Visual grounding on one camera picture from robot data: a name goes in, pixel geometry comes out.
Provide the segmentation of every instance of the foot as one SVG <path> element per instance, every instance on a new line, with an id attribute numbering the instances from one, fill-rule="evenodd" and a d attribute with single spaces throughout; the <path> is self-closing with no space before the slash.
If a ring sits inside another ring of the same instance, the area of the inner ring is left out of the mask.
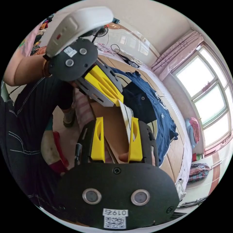
<path id="1" fill-rule="evenodd" d="M 75 109 L 71 109 L 71 111 L 64 113 L 63 125 L 66 128 L 72 127 L 75 122 L 75 117 L 76 117 Z"/>

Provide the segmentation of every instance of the striped cloth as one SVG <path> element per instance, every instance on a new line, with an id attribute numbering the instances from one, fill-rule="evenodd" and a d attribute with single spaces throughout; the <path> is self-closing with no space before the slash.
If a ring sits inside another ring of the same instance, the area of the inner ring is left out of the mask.
<path id="1" fill-rule="evenodd" d="M 188 184 L 203 180 L 209 174 L 211 168 L 206 163 L 192 164 L 189 173 Z"/>
<path id="2" fill-rule="evenodd" d="M 92 109 L 88 102 L 88 98 L 84 94 L 82 94 L 77 88 L 74 89 L 73 107 L 75 108 L 75 113 L 79 125 L 79 131 L 81 132 L 83 127 L 90 121 L 94 120 L 95 117 L 92 113 Z M 113 160 L 107 150 L 106 143 L 105 143 L 105 162 L 113 163 Z"/>

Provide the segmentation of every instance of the navy blue shirt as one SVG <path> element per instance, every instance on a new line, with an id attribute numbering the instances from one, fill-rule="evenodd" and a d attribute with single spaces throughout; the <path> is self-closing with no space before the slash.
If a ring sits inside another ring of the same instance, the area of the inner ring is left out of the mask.
<path id="1" fill-rule="evenodd" d="M 125 73 L 116 68 L 112 68 L 112 70 L 116 75 L 121 74 L 131 80 L 123 88 L 122 94 L 124 96 L 124 104 L 132 109 L 134 117 L 146 124 L 157 120 L 157 133 L 153 128 L 151 130 L 156 137 L 159 166 L 162 165 L 171 140 L 178 139 L 178 133 L 175 131 L 175 122 L 158 93 L 141 78 L 141 75 L 137 71 L 134 73 Z"/>

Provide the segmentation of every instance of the white paper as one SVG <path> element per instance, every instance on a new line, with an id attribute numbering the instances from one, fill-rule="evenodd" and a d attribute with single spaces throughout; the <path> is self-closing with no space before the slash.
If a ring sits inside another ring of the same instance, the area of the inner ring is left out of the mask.
<path id="1" fill-rule="evenodd" d="M 128 136 L 128 141 L 130 143 L 131 123 L 132 123 L 132 117 L 133 117 L 132 112 L 120 100 L 119 100 L 119 103 L 120 103 L 121 112 L 122 112 L 122 116 L 123 116 L 124 123 L 125 123 L 125 128 L 126 128 L 126 132 L 127 132 L 127 136 Z"/>

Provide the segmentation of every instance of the bracelet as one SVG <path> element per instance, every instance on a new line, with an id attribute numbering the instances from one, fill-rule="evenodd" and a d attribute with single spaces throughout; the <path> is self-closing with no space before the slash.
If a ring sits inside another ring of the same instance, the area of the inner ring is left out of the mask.
<path id="1" fill-rule="evenodd" d="M 49 77 L 51 77 L 52 75 L 49 74 L 49 72 L 47 71 L 47 69 L 48 69 L 48 61 L 47 61 L 47 60 L 44 60 L 42 74 L 43 74 L 43 77 L 49 78 Z"/>

